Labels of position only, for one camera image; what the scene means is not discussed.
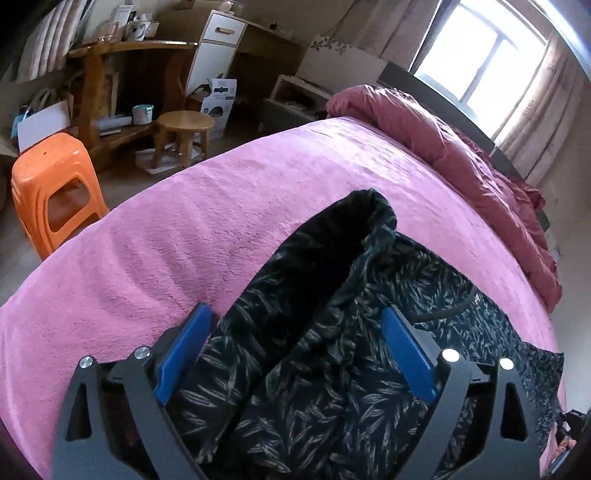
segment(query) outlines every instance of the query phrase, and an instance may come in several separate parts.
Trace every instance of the wooden handle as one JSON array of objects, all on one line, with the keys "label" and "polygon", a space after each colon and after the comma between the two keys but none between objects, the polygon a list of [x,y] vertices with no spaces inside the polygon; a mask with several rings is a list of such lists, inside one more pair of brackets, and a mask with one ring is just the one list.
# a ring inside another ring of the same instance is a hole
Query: wooden handle
[{"label": "wooden handle", "polygon": [[229,28],[216,27],[216,32],[223,33],[226,35],[234,35],[234,33],[236,33],[236,30],[230,30]]}]

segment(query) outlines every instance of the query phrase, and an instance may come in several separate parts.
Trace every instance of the red comforter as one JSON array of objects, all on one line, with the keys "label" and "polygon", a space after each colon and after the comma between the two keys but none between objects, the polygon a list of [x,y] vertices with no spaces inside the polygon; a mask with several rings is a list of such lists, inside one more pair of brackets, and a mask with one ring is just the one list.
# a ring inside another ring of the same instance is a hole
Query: red comforter
[{"label": "red comforter", "polygon": [[498,173],[487,155],[468,145],[410,95],[359,85],[332,97],[331,116],[352,116],[379,128],[442,175],[492,227],[551,312],[560,297],[556,262],[534,209],[539,192]]}]

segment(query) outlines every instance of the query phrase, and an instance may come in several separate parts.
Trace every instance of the leaf print fabric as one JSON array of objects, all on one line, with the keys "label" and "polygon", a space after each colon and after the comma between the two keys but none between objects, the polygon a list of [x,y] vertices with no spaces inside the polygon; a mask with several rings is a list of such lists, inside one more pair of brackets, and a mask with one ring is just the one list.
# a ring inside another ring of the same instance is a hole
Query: leaf print fabric
[{"label": "leaf print fabric", "polygon": [[[535,412],[540,453],[558,411],[563,356],[522,342],[461,273],[396,231],[376,191],[351,193],[294,232],[214,328],[169,414],[210,480],[390,478],[428,407],[381,333],[396,305],[441,348],[513,359]],[[454,468],[466,402],[438,475]]]}]

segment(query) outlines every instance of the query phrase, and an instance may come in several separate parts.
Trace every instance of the mug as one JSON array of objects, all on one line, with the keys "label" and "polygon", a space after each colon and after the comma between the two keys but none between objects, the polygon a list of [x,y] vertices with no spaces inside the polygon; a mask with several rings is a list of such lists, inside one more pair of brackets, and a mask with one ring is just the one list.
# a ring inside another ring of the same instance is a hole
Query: mug
[{"label": "mug", "polygon": [[154,105],[136,105],[131,109],[134,125],[147,125],[152,121]]},{"label": "mug", "polygon": [[129,22],[125,26],[125,39],[127,41],[142,41],[149,26],[149,21],[133,20],[133,22]]}]

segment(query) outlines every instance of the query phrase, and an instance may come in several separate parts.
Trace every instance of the headboard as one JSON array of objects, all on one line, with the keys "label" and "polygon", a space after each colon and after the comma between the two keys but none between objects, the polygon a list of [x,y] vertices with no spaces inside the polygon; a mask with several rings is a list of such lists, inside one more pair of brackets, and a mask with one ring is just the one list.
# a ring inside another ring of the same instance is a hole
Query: headboard
[{"label": "headboard", "polygon": [[[492,165],[499,172],[508,177],[521,178],[521,175],[506,155],[495,147],[495,143],[472,120],[443,95],[413,74],[389,61],[378,78],[378,84],[384,87],[396,88],[412,95],[417,102],[430,108],[445,123],[459,128],[483,151],[489,153]],[[538,221],[544,231],[550,228],[550,221],[544,212],[539,212]]]}]

